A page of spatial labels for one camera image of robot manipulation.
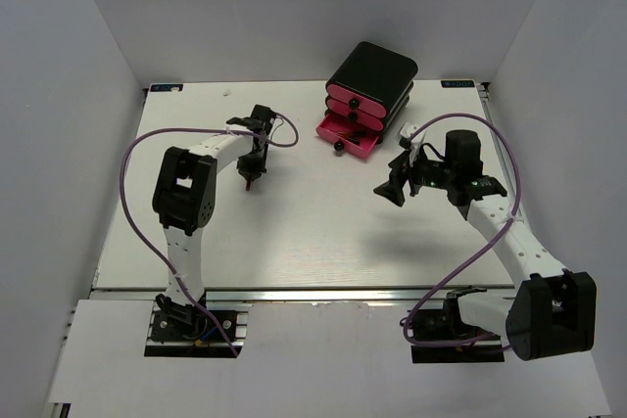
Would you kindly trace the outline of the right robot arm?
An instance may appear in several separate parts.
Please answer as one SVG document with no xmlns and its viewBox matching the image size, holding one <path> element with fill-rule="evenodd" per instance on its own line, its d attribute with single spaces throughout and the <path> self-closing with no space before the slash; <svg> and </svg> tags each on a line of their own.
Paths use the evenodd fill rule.
<svg viewBox="0 0 627 418">
<path fill-rule="evenodd" d="M 376 195 L 400 207 L 423 187 L 445 191 L 448 201 L 486 240 L 515 289 L 512 299 L 484 288 L 446 294 L 440 312 L 413 308 L 403 321 L 416 348 L 471 348 L 500 338 L 525 361 L 574 352 L 594 345 L 597 285 L 586 272 L 569 270 L 543 247 L 513 213 L 514 200 L 501 182 L 484 173 L 481 141 L 471 130 L 447 133 L 444 155 L 427 157 L 427 142 L 400 138 L 402 152 L 390 164 Z"/>
</svg>

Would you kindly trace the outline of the black pink drawer organizer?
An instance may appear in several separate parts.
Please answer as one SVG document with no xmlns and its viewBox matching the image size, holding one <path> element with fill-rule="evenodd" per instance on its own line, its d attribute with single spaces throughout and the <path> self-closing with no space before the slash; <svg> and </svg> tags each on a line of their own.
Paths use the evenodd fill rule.
<svg viewBox="0 0 627 418">
<path fill-rule="evenodd" d="M 418 71 L 418 63 L 407 56 L 368 41 L 358 43 L 325 84 L 326 110 L 317 136 L 337 153 L 368 159 L 407 106 Z M 337 135 L 357 131 L 367 135 Z"/>
</svg>

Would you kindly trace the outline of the horizontal lip gloss tube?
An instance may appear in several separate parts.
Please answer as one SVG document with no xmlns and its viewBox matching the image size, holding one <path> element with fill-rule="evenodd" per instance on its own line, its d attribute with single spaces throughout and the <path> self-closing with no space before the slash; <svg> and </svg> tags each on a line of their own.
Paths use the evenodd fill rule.
<svg viewBox="0 0 627 418">
<path fill-rule="evenodd" d="M 338 132 L 337 133 L 338 136 L 343 137 L 343 138 L 361 138 L 367 135 L 367 133 L 363 132 L 363 131 L 357 131 L 357 132 Z"/>
</svg>

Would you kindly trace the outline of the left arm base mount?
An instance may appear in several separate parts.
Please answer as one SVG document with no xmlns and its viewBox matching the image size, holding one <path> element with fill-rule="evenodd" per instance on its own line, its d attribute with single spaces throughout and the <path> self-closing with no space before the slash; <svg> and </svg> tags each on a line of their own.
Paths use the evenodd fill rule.
<svg viewBox="0 0 627 418">
<path fill-rule="evenodd" d="M 246 338 L 248 313 L 218 308 L 211 314 L 214 319 L 194 305 L 180 305 L 164 294 L 157 295 L 144 356 L 235 358 Z"/>
</svg>

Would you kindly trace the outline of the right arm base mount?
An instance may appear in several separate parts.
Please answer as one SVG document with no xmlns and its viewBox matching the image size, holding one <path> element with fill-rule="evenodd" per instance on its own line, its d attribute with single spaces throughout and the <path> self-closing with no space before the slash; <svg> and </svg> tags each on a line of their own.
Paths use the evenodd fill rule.
<svg viewBox="0 0 627 418">
<path fill-rule="evenodd" d="M 420 310 L 411 321 L 408 331 L 413 340 L 431 343 L 470 340 L 486 335 L 486 332 L 478 327 L 465 324 L 454 326 L 447 318 L 444 307 Z M 458 347 L 423 348 L 411 345 L 410 352 L 413 364 L 502 363 L 505 361 L 504 347 L 501 339 L 496 335 L 480 342 Z"/>
</svg>

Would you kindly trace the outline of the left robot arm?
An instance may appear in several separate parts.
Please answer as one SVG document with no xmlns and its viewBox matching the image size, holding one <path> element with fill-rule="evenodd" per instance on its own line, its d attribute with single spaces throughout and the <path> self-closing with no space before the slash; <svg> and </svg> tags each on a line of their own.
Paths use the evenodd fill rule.
<svg viewBox="0 0 627 418">
<path fill-rule="evenodd" d="M 201 241 L 216 208 L 217 176 L 232 163 L 247 186 L 266 173 L 266 139 L 276 118 L 256 105 L 249 116 L 228 120 L 224 133 L 164 154 L 152 206 L 164 228 L 170 273 L 157 305 L 184 338 L 198 338 L 207 327 L 207 314 L 197 308 L 205 302 Z"/>
</svg>

